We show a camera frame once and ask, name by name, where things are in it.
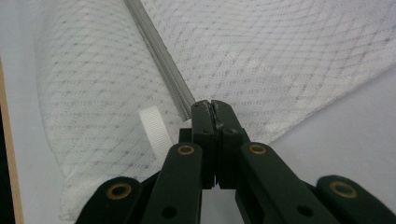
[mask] brass insert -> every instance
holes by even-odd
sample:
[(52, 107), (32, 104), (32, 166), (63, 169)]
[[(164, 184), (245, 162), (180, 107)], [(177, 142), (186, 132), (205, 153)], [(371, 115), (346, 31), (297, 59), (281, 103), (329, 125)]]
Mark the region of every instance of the brass insert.
[(194, 147), (191, 146), (181, 146), (177, 149), (178, 154), (187, 156), (194, 153)]
[(250, 145), (248, 149), (250, 150), (251, 153), (256, 155), (262, 155), (267, 152), (267, 149), (260, 145)]
[(330, 189), (335, 194), (344, 198), (354, 199), (358, 197), (358, 192), (354, 188), (341, 181), (333, 181), (330, 183)]
[(132, 188), (129, 184), (124, 182), (119, 182), (117, 184), (113, 184), (107, 190), (107, 198), (111, 200), (120, 200), (128, 196), (132, 191)]

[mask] wooden edge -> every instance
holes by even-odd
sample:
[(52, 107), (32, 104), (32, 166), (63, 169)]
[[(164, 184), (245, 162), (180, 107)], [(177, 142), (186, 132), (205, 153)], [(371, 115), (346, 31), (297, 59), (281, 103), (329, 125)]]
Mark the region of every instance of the wooden edge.
[(14, 205), (14, 216), (16, 224), (23, 224), (23, 213), (21, 206), (20, 186), (18, 184), (17, 163), (15, 162), (14, 144), (12, 141), (11, 126), (9, 123), (6, 85), (4, 81), (3, 66), (0, 58), (0, 107), (3, 120), (4, 137), (6, 140), (7, 162), (9, 179), (11, 183), (12, 202)]

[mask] black linkage arm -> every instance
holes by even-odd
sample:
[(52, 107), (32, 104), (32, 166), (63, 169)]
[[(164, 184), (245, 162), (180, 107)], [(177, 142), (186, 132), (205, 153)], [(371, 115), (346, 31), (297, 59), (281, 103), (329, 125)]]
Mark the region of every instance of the black linkage arm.
[(233, 109), (221, 101), (191, 107), (191, 129), (180, 129), (161, 171), (139, 183), (104, 183), (77, 224), (198, 224), (202, 189), (236, 189), (248, 224), (395, 224), (396, 216), (355, 182), (322, 177), (314, 188), (300, 180), (273, 149), (250, 142)]

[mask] white cloth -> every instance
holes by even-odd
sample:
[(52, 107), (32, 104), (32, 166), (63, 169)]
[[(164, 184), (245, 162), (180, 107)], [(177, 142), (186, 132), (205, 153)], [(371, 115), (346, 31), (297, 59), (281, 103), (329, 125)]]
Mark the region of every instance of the white cloth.
[[(393, 66), (394, 1), (146, 0), (196, 100), (230, 103), (252, 140), (293, 125)], [(63, 175), (63, 219), (96, 188), (160, 167), (138, 111), (182, 122), (122, 0), (32, 0), (37, 83)]]

